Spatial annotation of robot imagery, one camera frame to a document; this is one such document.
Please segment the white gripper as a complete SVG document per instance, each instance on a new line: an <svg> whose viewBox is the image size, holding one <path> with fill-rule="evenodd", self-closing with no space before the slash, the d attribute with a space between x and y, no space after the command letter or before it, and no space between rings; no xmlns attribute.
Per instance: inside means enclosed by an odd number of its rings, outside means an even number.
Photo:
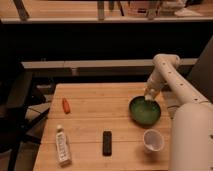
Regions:
<svg viewBox="0 0 213 171"><path fill-rule="evenodd" d="M147 86L145 88L144 96L149 95L155 99L155 97L160 93L161 89L163 88L162 82L156 82L153 80L147 81Z"/></svg>

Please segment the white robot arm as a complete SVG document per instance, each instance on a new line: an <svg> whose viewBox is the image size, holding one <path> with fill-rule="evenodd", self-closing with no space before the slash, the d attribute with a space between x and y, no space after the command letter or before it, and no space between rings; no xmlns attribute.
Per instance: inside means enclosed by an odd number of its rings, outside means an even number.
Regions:
<svg viewBox="0 0 213 171"><path fill-rule="evenodd" d="M213 171L213 104L178 71L180 57L157 54L145 99L154 100L165 84L180 102L172 119L168 171Z"/></svg>

